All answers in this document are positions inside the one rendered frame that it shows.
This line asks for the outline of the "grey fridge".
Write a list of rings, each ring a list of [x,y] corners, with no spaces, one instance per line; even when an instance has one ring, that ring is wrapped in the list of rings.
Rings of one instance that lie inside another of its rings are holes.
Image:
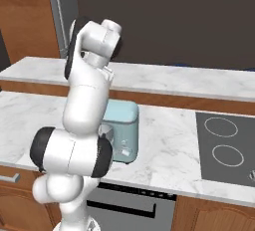
[[[78,17],[77,0],[50,0],[61,58],[67,57],[70,42],[70,27]]]

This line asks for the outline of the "grey dishwasher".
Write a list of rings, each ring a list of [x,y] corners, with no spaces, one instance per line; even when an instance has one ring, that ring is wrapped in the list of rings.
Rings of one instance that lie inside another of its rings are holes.
[[[101,182],[88,200],[151,211],[156,204],[155,218],[147,218],[88,206],[102,231],[170,231],[176,195],[159,191]]]

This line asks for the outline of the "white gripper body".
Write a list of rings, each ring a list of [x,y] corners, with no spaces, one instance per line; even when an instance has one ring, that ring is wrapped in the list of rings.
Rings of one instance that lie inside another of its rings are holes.
[[[102,68],[102,73],[107,80],[112,80],[115,75],[114,72],[108,66],[104,66]]]

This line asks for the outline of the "wooden drawer front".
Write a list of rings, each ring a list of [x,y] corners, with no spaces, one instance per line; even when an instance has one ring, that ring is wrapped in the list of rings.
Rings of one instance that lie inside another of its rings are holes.
[[[0,181],[0,185],[15,187],[24,190],[31,190],[34,181],[38,177],[42,176],[42,173],[38,171],[0,165],[1,176],[13,177],[16,173],[20,175],[20,179],[17,182]]]

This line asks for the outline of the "wooden cupboard door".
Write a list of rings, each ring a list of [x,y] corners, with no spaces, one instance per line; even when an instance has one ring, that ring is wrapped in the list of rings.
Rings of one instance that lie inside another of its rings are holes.
[[[255,231],[255,208],[178,196],[171,231]]]
[[[0,229],[53,231],[60,220],[56,203],[40,204],[30,191],[0,187]]]

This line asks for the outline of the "dark grey hob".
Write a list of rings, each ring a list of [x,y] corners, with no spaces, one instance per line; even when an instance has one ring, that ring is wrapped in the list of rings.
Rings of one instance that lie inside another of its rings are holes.
[[[201,177],[255,187],[255,117],[196,113]]]

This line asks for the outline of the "tall wooden cupboard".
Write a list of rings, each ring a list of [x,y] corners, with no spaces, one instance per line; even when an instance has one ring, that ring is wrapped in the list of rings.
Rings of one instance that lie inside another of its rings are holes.
[[[50,0],[0,0],[0,30],[12,64],[60,57]]]

